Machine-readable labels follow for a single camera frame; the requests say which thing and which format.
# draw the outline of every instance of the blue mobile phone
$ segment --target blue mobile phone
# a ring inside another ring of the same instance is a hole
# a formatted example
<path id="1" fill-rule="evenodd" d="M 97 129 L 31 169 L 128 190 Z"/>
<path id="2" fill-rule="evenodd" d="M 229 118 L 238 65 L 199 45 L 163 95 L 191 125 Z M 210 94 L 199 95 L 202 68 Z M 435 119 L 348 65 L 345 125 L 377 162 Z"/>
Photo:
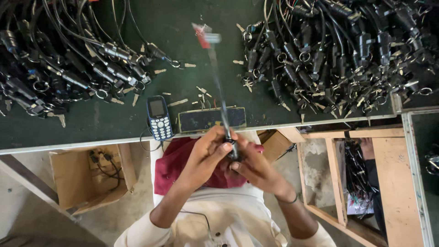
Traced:
<path id="1" fill-rule="evenodd" d="M 165 98 L 160 95 L 149 97 L 146 106 L 154 139 L 164 141 L 171 138 L 173 134 Z"/>

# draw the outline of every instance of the hand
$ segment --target hand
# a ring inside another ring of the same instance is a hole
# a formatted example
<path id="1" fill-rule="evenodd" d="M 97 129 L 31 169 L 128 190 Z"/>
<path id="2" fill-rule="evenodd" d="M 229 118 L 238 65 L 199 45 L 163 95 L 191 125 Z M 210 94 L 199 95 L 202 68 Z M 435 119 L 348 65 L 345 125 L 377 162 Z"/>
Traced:
<path id="1" fill-rule="evenodd" d="M 374 145 L 372 144 L 372 138 L 361 138 L 360 147 L 361 147 L 361 151 L 363 151 L 363 160 L 375 159 Z"/>
<path id="2" fill-rule="evenodd" d="M 248 140 L 238 135 L 238 149 L 243 156 L 243 161 L 233 162 L 230 166 L 261 190 L 274 194 L 279 200 L 292 202 L 296 193 L 292 185 L 282 177 L 259 153 Z"/>
<path id="3" fill-rule="evenodd" d="M 236 133 L 230 131 L 232 139 L 238 139 Z M 232 145 L 223 143 L 225 129 L 216 125 L 211 128 L 194 145 L 186 166 L 176 183 L 180 183 L 189 191 L 200 188 L 212 175 L 217 164 L 232 150 Z"/>

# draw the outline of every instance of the green table surface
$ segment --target green table surface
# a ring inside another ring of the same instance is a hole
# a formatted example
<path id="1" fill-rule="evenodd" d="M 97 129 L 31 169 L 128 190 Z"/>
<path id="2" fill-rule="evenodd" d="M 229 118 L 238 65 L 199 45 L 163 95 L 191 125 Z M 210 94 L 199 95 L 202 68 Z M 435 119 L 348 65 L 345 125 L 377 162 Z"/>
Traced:
<path id="1" fill-rule="evenodd" d="M 120 13 L 122 4 L 116 1 Z M 111 15 L 109 0 L 93 3 L 97 18 L 108 33 L 115 37 L 115 26 Z M 139 137 L 147 124 L 146 99 L 153 95 L 162 95 L 167 103 L 187 98 L 189 102 L 169 107 L 172 124 L 178 113 L 200 109 L 197 101 L 201 92 L 196 86 L 207 90 L 212 98 L 208 98 L 213 107 L 213 99 L 218 96 L 213 84 L 211 67 L 207 51 L 203 50 L 195 36 L 191 23 L 207 24 L 214 33 L 220 33 L 222 42 L 216 47 L 221 81 L 227 106 L 245 107 L 247 127 L 260 127 L 278 124 L 300 123 L 295 103 L 285 99 L 291 108 L 274 103 L 268 92 L 268 83 L 259 83 L 250 93 L 243 87 L 239 75 L 245 69 L 234 64 L 233 60 L 243 60 L 244 47 L 241 33 L 236 27 L 239 23 L 246 27 L 263 18 L 263 2 L 253 5 L 252 0 L 131 0 L 131 8 L 140 30 L 149 42 L 155 43 L 175 60 L 184 60 L 195 64 L 194 68 L 176 69 L 163 61 L 153 61 L 151 67 L 167 69 L 160 73 L 146 86 L 135 107 L 132 106 L 134 94 L 127 93 L 125 104 L 106 103 L 93 97 L 90 101 L 71 104 L 70 111 L 65 115 L 66 128 L 63 128 L 57 117 L 40 119 L 29 116 L 18 104 L 6 112 L 4 100 L 0 101 L 0 109 L 7 113 L 0 117 L 0 149 L 15 149 L 46 145 L 61 145 L 82 142 L 95 142 Z M 141 39 L 136 35 L 129 19 L 122 30 L 128 46 L 140 51 Z M 382 105 L 371 115 L 392 114 L 390 102 Z M 357 111 L 350 117 L 363 116 Z M 306 114 L 305 122 L 334 120 L 330 114 Z"/>

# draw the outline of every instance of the white shirt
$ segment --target white shirt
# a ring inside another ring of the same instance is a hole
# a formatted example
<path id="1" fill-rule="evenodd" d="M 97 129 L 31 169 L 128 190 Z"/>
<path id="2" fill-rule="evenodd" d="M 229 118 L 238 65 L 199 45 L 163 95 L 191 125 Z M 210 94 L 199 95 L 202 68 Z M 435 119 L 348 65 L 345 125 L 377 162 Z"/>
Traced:
<path id="1" fill-rule="evenodd" d="M 181 211 L 206 217 L 180 212 L 172 226 L 163 229 L 152 224 L 148 212 L 125 230 L 114 246 L 285 247 L 287 240 L 271 220 L 271 212 L 262 195 L 263 191 L 251 184 L 240 188 L 198 190 Z M 290 241 L 293 247 L 335 247 L 320 223 L 314 236 L 306 240 L 291 238 Z"/>

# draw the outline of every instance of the phone screen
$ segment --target phone screen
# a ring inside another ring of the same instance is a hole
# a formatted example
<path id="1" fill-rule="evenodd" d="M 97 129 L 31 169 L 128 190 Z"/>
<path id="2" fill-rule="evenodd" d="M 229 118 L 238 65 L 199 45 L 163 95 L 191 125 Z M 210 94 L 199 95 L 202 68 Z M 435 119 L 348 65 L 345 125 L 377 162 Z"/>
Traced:
<path id="1" fill-rule="evenodd" d="M 163 115 L 165 113 L 163 102 L 161 100 L 151 101 L 149 105 L 151 107 L 152 116 Z"/>

